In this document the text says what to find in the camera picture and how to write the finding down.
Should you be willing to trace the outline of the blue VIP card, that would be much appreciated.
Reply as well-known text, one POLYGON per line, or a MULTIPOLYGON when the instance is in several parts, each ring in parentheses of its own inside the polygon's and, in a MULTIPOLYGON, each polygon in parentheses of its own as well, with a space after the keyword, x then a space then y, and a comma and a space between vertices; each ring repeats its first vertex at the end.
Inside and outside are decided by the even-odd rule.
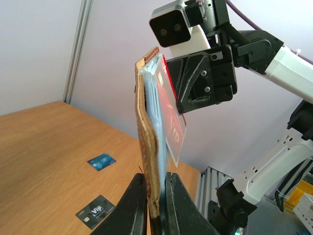
POLYGON ((107 153, 101 154, 87 161, 87 163, 97 171, 101 171, 115 162, 116 160, 107 153))

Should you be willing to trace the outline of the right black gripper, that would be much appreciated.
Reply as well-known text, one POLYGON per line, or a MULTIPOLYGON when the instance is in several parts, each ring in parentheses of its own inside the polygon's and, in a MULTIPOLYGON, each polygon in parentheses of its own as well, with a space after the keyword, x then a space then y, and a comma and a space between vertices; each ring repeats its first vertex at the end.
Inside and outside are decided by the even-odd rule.
POLYGON ((208 55, 205 52, 198 52, 172 58, 166 62, 174 85, 176 106, 180 114, 211 105, 210 96, 201 94, 207 85, 201 85, 196 97, 190 98, 195 82, 203 70, 207 71, 209 64, 217 104, 230 101, 238 91, 230 45, 211 48, 208 50, 208 55))

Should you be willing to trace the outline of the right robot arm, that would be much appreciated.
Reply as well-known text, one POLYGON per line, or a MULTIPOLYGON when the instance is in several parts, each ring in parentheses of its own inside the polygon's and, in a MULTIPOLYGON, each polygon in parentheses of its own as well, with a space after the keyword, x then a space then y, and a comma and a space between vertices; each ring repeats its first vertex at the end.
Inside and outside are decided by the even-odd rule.
MULTIPOLYGON (((310 0, 236 0, 234 5, 261 29, 301 55, 313 57, 310 0)), ((180 162, 231 177, 247 170, 275 144, 301 99, 244 68, 236 69, 233 99, 185 115, 180 162)))

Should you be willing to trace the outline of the red VIP card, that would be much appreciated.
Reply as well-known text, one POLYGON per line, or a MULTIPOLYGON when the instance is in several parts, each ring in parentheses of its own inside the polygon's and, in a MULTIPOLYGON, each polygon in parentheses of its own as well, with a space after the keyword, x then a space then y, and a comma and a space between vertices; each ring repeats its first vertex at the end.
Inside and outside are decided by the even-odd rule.
POLYGON ((186 133, 186 120, 184 115, 178 112, 176 95, 173 92, 171 77, 163 54, 157 54, 156 65, 156 87, 163 117, 167 148, 175 166, 178 166, 186 133))

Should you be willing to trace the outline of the brown leather card holder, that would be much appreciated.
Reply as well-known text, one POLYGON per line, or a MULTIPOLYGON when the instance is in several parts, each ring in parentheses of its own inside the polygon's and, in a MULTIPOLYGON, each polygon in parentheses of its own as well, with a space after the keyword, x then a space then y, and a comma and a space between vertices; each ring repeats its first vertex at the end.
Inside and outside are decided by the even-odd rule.
POLYGON ((157 153, 158 140, 156 132, 146 111, 144 79, 140 69, 159 53, 153 47, 146 55, 135 63, 135 115, 141 149, 143 172, 146 181, 147 202, 149 208, 150 230, 153 235, 165 234, 165 225, 161 218, 161 179, 158 172, 157 153))

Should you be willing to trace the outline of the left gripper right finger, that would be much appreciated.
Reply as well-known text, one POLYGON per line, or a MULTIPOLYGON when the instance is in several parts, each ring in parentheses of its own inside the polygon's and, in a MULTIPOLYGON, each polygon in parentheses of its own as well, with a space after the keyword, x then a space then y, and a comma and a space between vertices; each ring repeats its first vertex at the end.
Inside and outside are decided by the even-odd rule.
POLYGON ((218 231, 203 217, 176 173, 165 180, 165 234, 217 235, 218 231))

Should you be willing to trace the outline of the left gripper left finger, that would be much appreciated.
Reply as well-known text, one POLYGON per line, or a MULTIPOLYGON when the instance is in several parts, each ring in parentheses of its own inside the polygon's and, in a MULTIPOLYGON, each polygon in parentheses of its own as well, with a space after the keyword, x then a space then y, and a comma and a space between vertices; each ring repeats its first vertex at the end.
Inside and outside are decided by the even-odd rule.
POLYGON ((147 199, 145 177, 137 173, 117 206, 101 224, 103 235, 145 235, 147 199))

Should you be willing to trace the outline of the black VIP card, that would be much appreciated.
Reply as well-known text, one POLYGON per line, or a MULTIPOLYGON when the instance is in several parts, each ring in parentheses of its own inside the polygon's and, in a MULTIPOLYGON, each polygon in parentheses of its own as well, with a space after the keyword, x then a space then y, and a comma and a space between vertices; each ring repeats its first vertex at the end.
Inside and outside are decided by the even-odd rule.
POLYGON ((115 209, 112 204, 103 195, 99 195, 89 204, 79 210, 75 216, 83 222, 89 229, 93 230, 115 209))

